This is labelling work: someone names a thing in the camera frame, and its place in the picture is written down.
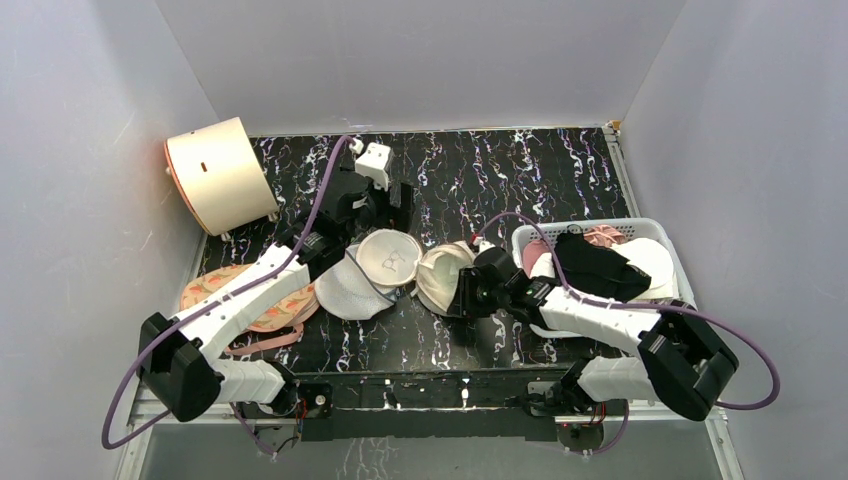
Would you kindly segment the black bra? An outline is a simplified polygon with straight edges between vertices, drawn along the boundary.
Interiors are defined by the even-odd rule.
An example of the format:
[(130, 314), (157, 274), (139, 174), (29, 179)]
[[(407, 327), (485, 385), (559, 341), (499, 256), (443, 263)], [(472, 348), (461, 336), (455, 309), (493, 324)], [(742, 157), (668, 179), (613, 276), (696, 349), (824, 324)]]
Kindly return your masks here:
[(582, 234), (559, 234), (554, 253), (567, 283), (587, 294), (627, 302), (651, 285), (651, 277), (630, 265), (626, 257), (590, 244)]

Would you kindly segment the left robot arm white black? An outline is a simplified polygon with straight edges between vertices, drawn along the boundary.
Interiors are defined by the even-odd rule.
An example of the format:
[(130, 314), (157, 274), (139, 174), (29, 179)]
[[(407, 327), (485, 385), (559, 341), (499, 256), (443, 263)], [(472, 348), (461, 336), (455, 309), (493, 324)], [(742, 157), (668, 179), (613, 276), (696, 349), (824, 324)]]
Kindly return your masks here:
[(322, 187), (310, 212), (299, 215), (247, 270), (171, 318), (155, 313), (141, 326), (141, 382), (180, 422), (219, 403), (255, 403), (275, 416), (294, 411), (298, 380), (265, 360), (226, 359), (229, 344), (271, 307), (307, 287), (340, 262), (371, 229), (409, 231), (415, 212), (407, 182), (385, 188), (343, 169)]

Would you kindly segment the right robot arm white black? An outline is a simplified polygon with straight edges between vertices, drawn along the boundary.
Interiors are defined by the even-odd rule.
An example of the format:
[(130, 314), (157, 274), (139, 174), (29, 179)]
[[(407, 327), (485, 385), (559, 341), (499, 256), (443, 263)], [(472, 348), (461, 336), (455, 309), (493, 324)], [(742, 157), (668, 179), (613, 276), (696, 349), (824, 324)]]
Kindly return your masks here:
[(553, 277), (528, 277), (494, 247), (459, 270), (449, 312), (482, 318), (498, 310), (521, 323), (559, 327), (622, 353), (581, 358), (546, 389), (530, 387), (524, 406), (538, 415), (587, 414), (611, 400), (644, 400), (702, 421), (739, 366), (736, 355), (691, 309), (607, 306), (572, 294)]

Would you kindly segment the white mesh bag beige zipper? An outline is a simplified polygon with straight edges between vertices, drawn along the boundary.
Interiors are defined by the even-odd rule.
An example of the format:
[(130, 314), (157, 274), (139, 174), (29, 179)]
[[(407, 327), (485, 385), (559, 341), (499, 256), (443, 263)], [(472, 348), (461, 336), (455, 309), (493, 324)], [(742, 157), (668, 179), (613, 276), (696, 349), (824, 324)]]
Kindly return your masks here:
[(381, 229), (362, 240), (355, 259), (378, 285), (400, 287), (413, 282), (414, 293), (428, 310), (450, 317), (446, 309), (454, 296), (458, 273), (472, 265), (475, 255), (463, 241), (424, 250), (409, 234)]

